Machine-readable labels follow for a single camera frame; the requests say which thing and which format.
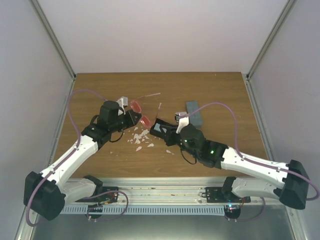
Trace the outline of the black glasses case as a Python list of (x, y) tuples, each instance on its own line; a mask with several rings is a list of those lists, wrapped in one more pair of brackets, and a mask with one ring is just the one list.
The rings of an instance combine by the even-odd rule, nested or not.
[(166, 127), (170, 127), (170, 128), (177, 128), (178, 125), (177, 124), (171, 124), (169, 122), (166, 122), (160, 118), (157, 118), (155, 120), (155, 123), (153, 124), (153, 126), (150, 128), (149, 133), (152, 136), (158, 137), (160, 139), (165, 139), (165, 135), (166, 135)]

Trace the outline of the red translucent sunglasses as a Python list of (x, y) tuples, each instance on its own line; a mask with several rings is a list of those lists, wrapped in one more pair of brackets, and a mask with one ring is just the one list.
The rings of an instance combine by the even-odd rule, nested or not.
[(158, 92), (158, 93), (153, 93), (153, 94), (148, 94), (148, 95), (143, 95), (143, 96), (140, 96), (136, 99), (133, 99), (131, 102), (130, 102), (130, 108), (135, 112), (135, 113), (138, 113), (138, 114), (141, 114), (141, 118), (140, 118), (140, 122), (143, 126), (145, 126), (146, 128), (150, 129), (154, 124), (155, 124), (155, 121), (158, 117), (158, 114), (159, 114), (159, 111), (160, 111), (160, 108), (162, 106), (162, 103), (160, 102), (157, 109), (156, 109), (156, 112), (155, 112), (155, 116), (154, 117), (151, 117), (151, 115), (148, 113), (146, 114), (145, 111), (143, 111), (143, 108), (142, 108), (142, 104), (141, 104), (141, 101), (144, 101), (145, 98), (150, 98), (150, 97), (153, 97), (153, 96), (157, 96), (157, 95), (160, 95), (161, 93)]

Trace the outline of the green glasses case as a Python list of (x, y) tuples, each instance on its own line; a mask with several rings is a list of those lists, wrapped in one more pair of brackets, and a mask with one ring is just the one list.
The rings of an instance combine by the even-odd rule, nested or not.
[[(186, 102), (186, 111), (187, 113), (193, 113), (199, 108), (197, 101), (187, 101)], [(189, 117), (190, 124), (194, 125), (197, 129), (203, 126), (203, 119), (200, 112), (195, 112)]]

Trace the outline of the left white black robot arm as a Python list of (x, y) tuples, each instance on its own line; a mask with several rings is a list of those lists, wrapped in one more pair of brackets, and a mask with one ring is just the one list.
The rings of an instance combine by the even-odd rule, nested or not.
[(35, 211), (46, 220), (55, 219), (66, 205), (77, 201), (105, 201), (103, 183), (87, 175), (69, 182), (73, 173), (106, 143), (112, 134), (134, 127), (142, 115), (126, 110), (128, 98), (106, 100), (88, 126), (78, 133), (77, 141), (54, 163), (40, 173), (30, 172), (25, 178), (23, 203), (26, 211)]

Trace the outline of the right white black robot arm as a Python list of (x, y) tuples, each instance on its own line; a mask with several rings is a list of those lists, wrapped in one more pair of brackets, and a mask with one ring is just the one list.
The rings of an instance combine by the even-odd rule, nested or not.
[(283, 205), (303, 210), (309, 190), (309, 176), (296, 160), (290, 163), (271, 162), (238, 153), (236, 149), (205, 138), (201, 130), (188, 124), (179, 129), (176, 125), (160, 125), (167, 146), (177, 145), (195, 162), (208, 168), (231, 170), (254, 177), (253, 181), (227, 177), (221, 196), (228, 203), (237, 198), (263, 197), (279, 200)]

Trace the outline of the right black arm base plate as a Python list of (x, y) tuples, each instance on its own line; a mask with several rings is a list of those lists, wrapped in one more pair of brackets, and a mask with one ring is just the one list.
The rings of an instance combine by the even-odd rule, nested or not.
[(232, 189), (226, 187), (206, 187), (199, 196), (206, 199), (207, 203), (225, 203), (225, 204), (241, 204), (250, 203), (249, 196), (239, 197), (232, 192)]

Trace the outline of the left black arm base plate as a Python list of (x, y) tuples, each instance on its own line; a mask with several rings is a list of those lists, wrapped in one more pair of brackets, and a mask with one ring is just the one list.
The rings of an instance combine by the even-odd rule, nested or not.
[(85, 197), (78, 202), (84, 203), (98, 203), (98, 204), (111, 204), (118, 201), (117, 186), (102, 186), (98, 187), (90, 197)]

